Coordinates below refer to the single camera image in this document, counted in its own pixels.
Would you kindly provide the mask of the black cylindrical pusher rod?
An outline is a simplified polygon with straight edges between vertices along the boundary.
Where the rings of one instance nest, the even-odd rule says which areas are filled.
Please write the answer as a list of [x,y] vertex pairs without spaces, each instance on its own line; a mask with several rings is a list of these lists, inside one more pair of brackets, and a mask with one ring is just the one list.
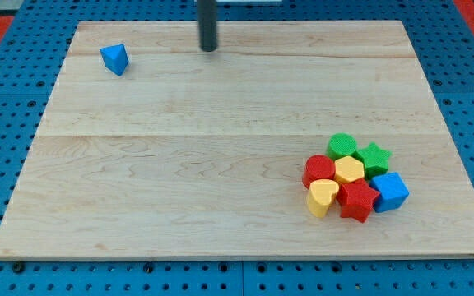
[[216,0],[197,0],[199,47],[213,52],[218,47]]

